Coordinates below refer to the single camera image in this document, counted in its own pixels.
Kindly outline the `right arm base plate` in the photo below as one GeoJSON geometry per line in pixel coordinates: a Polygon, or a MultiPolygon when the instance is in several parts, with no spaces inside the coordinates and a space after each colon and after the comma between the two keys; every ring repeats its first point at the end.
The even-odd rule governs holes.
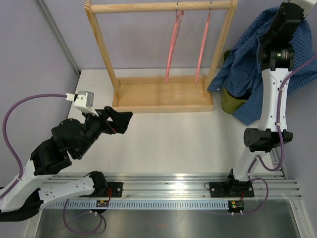
{"type": "Polygon", "coordinates": [[[210,194],[213,198],[252,198],[255,196],[252,184],[249,181],[209,182],[210,194]]]}

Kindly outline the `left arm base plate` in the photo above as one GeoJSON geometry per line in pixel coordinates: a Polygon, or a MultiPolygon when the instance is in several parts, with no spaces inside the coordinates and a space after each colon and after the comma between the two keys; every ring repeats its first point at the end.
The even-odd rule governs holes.
{"type": "Polygon", "coordinates": [[[82,195],[80,197],[111,197],[111,198],[121,198],[122,197],[122,191],[123,191],[123,182],[115,182],[110,181],[107,183],[107,188],[104,186],[99,187],[95,189],[95,191],[90,195],[82,195]]]}

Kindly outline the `blue checkered shirt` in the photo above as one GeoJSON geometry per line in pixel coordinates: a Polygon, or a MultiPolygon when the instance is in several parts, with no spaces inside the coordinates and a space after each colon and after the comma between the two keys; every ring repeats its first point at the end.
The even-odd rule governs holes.
{"type": "MultiPolygon", "coordinates": [[[[266,9],[252,22],[230,50],[228,58],[208,88],[211,92],[225,88],[235,98],[249,95],[247,101],[233,112],[233,116],[245,125],[261,117],[264,89],[259,58],[260,40],[269,30],[277,11],[278,7],[266,9]]],[[[312,33],[307,20],[296,30],[291,44],[295,50],[294,69],[314,56],[312,33]]],[[[314,60],[291,77],[287,94],[294,93],[316,79],[317,60],[314,60]]]]}

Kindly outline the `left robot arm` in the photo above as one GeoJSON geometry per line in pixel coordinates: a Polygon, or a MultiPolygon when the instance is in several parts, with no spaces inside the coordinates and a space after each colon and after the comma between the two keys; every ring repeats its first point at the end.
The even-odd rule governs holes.
{"type": "Polygon", "coordinates": [[[112,107],[97,110],[97,115],[83,114],[84,123],[65,119],[52,129],[50,139],[42,142],[30,156],[22,177],[0,200],[2,222],[24,221],[59,201],[73,197],[102,197],[108,183],[102,172],[92,171],[74,182],[59,186],[42,184],[80,160],[101,134],[124,134],[132,112],[117,112],[112,107]]]}

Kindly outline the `pink hanger of blue shirt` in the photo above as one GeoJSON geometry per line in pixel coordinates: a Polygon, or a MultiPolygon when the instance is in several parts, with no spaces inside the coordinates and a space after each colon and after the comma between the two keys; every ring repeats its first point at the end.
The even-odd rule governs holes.
{"type": "Polygon", "coordinates": [[[175,9],[176,19],[175,19],[175,23],[174,23],[172,36],[171,36],[171,42],[170,42],[170,48],[169,48],[167,66],[166,66],[166,74],[165,74],[165,83],[166,84],[169,83],[169,74],[170,74],[170,69],[171,69],[171,65],[172,65],[173,55],[174,55],[174,51],[175,51],[175,46],[176,46],[176,42],[177,42],[179,30],[180,30],[182,18],[184,15],[184,11],[179,11],[178,6],[179,6],[179,1],[176,3],[176,9],[175,9]]]}

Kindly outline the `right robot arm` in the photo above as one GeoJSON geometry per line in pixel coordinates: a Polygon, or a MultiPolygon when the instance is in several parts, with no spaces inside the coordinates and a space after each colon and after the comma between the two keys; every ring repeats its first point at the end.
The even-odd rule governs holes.
{"type": "Polygon", "coordinates": [[[290,43],[294,33],[316,5],[315,0],[290,0],[280,5],[269,30],[261,38],[260,61],[264,84],[258,128],[244,131],[245,150],[224,182],[210,184],[211,197],[254,197],[252,172],[263,157],[292,140],[285,119],[287,83],[297,72],[290,43]]]}

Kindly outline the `pink hanger of black shirt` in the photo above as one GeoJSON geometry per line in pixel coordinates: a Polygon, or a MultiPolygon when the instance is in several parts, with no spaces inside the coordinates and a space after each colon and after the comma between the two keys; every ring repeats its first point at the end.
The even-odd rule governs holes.
{"type": "Polygon", "coordinates": [[[206,44],[206,40],[207,40],[210,19],[211,19],[211,7],[212,7],[212,1],[210,1],[209,13],[208,13],[206,24],[205,24],[205,28],[204,28],[204,34],[203,34],[201,48],[200,48],[198,65],[197,65],[197,68],[196,68],[196,74],[195,74],[195,83],[196,84],[199,82],[200,69],[201,69],[201,64],[202,64],[202,60],[203,60],[203,54],[204,54],[204,49],[205,49],[205,44],[206,44]]]}

